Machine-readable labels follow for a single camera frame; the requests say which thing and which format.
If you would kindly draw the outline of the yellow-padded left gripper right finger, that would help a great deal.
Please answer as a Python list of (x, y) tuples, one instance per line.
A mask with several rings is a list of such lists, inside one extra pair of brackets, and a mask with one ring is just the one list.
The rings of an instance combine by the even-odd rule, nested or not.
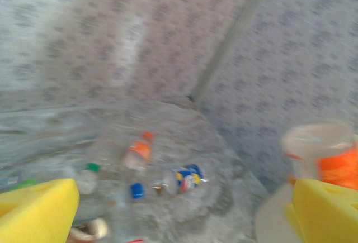
[(303, 242), (357, 242), (357, 190), (299, 179), (284, 212)]

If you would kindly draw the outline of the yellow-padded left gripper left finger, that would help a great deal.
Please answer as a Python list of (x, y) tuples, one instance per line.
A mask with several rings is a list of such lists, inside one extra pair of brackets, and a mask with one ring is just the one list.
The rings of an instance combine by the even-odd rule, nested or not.
[(79, 205), (74, 179), (1, 194), (1, 242), (66, 242)]

